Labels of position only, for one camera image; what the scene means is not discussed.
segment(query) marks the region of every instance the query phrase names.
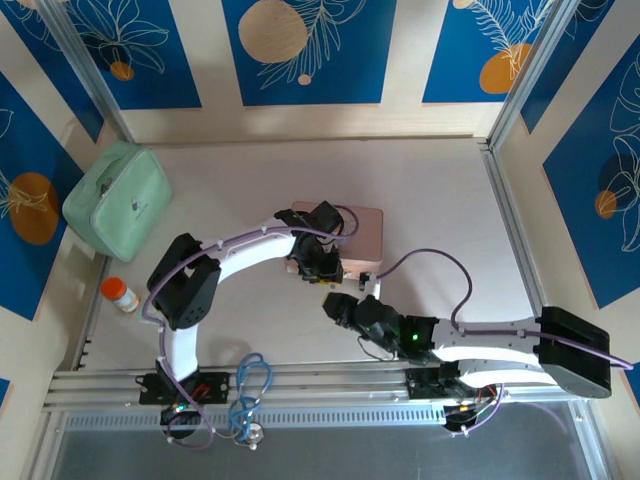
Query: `black bracket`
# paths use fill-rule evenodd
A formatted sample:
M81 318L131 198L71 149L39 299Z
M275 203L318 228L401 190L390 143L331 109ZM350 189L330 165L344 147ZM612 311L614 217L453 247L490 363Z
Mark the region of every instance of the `black bracket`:
M462 383L458 378L458 362L442 363L439 367L408 368L405 378L409 399L469 398L478 390Z
M586 347L609 353L609 334L559 307L543 307L536 319L543 333L567 338ZM582 352L547 338L533 352L540 366L569 393L587 398L611 396L609 360Z
M176 265L201 251L200 242L188 233L176 237L149 277L149 291ZM189 328L200 322L209 313L218 286L218 260L202 255L188 268L193 270L191 274L183 268L169 279L153 301L153 306L166 317L171 330Z
M166 377L161 367L158 373L148 373L136 378L140 385L140 405L184 404L186 399ZM224 405L229 394L229 374L224 372L196 371L180 382L180 385L201 405Z

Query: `white table surface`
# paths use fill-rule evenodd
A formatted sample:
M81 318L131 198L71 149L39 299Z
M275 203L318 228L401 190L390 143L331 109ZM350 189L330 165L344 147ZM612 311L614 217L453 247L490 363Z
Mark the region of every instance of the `white table surface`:
M111 275L143 297L173 239L226 238L296 200L384 211L383 269L405 252L435 247L457 256L474 279L465 321L512 321L531 308L473 139L288 142L154 149L174 198L138 257ZM357 292L353 282L345 291ZM200 323L202 366L234 364L257 351L271 363L362 360L356 334L327 318L328 287L285 273L281 259L244 270L219 287ZM448 318L466 291L457 268L418 255L383 281L381 300L400 313ZM157 330L102 301L87 369L152 368Z

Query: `blue cable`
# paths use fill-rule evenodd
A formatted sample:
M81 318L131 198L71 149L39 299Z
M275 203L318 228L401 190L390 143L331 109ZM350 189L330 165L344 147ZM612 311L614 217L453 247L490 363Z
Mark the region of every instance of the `blue cable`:
M245 380L252 368L264 368L267 371L267 379L262 386L262 391L257 397L242 394ZM264 361L262 354L250 353L238 364L238 370L236 371L238 398L229 406L229 430L231 430L237 442L244 442L249 438L253 412L260 406L262 395L264 395L271 386L272 382L273 371L271 370L271 366Z

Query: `robotic arm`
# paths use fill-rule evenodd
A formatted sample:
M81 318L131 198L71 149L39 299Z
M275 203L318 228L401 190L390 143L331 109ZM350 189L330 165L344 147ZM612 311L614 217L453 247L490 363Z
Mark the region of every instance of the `robotic arm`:
M338 248L319 241L348 238L331 233L341 224L340 212L323 202L308 213L282 210L258 229L209 247L189 234L177 237L147 283L149 300L166 318L161 346L166 359L156 366L170 392L163 398L177 395L171 377L189 394L194 388L198 323L211 309L221 281L262 261L286 257L297 262L304 281L341 283ZM465 324L400 315L378 300L380 281L373 275L361 278L361 290L361 299L330 293L325 312L394 357L422 367L439 362L441 373L427 388L456 396L461 387L546 383L584 397L611 395L608 334L560 308L546 307L539 318L508 324Z
M291 230L296 227L331 234L341 223L340 212L323 202L309 213L277 212L258 229L234 237L235 241L218 242L219 248L208 255L202 254L206 246L191 235L177 237L147 282L153 291L161 280L169 277L153 305L167 319L166 356L176 380L182 382L198 370L198 323L209 313L218 284L234 273L265 260L285 257L297 262L304 281L341 283L343 271L337 247L327 248L317 235L308 231ZM193 256L198 258L172 275L181 262ZM157 368L161 373L162 366Z
M375 279L365 282L377 283ZM375 295L358 300L330 293L323 308L337 325L353 330L395 357L416 365L443 362L448 382L474 389L501 383L557 384L589 398L611 395L609 335L558 307L539 318L505 323L454 323L400 315Z

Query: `orange circle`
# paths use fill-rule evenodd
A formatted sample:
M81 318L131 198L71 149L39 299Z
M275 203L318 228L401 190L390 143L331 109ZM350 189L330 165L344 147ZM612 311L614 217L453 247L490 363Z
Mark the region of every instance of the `orange circle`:
M531 51L528 43L519 43L496 53L482 67L480 88L486 93L507 93Z
M602 218L611 218L616 213L616 205L618 199L615 193L609 190L603 190L596 197L596 212Z
M31 245L46 245L53 238L60 216L58 195L47 177L23 173L9 187L11 224Z
M129 65L128 63L121 62L119 60L116 62L113 62L109 67L109 70L111 71L111 75L113 75L118 80L121 80L123 82L128 82L135 75L135 72L133 71L133 68L131 68L131 65Z
M102 282L100 292L109 300L118 300L127 293L127 285L118 277L109 277Z

